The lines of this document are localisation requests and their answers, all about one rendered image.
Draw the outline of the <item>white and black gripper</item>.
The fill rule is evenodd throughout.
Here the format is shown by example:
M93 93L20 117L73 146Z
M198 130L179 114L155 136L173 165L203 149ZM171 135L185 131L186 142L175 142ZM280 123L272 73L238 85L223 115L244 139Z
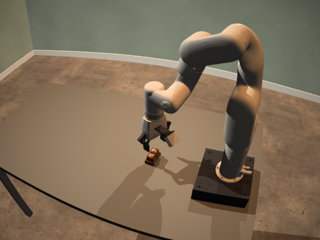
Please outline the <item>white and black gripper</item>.
M147 152L150 151L150 145L149 142L156 137L160 136L160 139L164 142L164 135L160 132L156 131L155 128L158 126L163 126L166 129L169 129L171 122L167 120L166 114L164 113L164 117L159 120L150 120L145 117L145 115L142 118L142 124L141 124L141 135L137 139L142 145L143 149ZM145 141L147 139L147 141Z

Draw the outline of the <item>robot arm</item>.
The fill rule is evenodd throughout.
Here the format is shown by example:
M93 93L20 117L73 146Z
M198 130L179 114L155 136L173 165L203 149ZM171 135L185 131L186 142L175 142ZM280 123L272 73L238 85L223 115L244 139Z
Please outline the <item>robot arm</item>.
M264 52L259 38L249 27L235 23L212 36L205 31L194 33L182 42L179 54L179 74L167 90L157 81L144 86L145 117L157 121L165 112L174 114L190 96L206 66L238 60L236 86L226 108L226 145L215 174L227 184L237 183L243 175L251 176L250 167L244 163L258 124L261 101Z

